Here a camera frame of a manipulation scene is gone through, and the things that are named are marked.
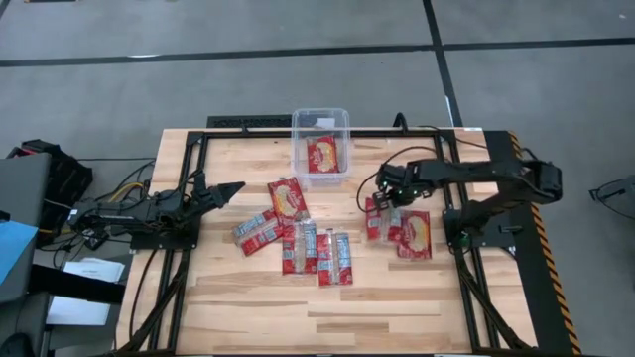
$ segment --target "wooden table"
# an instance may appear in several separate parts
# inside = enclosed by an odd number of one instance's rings
[[[177,186],[187,133],[185,129],[164,132],[151,191]],[[482,132],[457,129],[456,135],[485,144]],[[412,145],[434,147],[432,139],[422,138],[352,139],[353,167],[346,183],[304,193],[318,229],[332,227],[350,235],[353,285],[319,288],[315,276],[281,275],[280,241],[244,258],[230,233],[236,224],[271,206],[266,184],[291,174],[290,140],[210,141],[207,183],[245,180],[247,185],[225,208],[202,219],[198,247],[191,256],[177,353],[469,352],[455,262],[445,244],[443,193],[409,207],[430,212],[431,260],[401,260],[394,249],[365,243],[365,215],[355,204],[356,190],[391,154]],[[462,161],[489,159],[486,150],[461,143],[458,148]],[[412,150],[394,163],[433,157],[431,152]],[[368,184],[363,196],[375,188]],[[496,192],[496,185],[468,184],[467,190],[470,198],[484,199]],[[535,345],[516,263],[497,248],[481,252],[494,305],[522,339]],[[155,257],[141,290],[135,330],[154,305],[163,254]],[[138,253],[132,264],[117,325],[119,346],[128,340],[131,305],[149,255]],[[474,306],[480,342],[486,346],[482,312],[477,302]],[[159,347],[166,346],[171,314],[169,307]]]

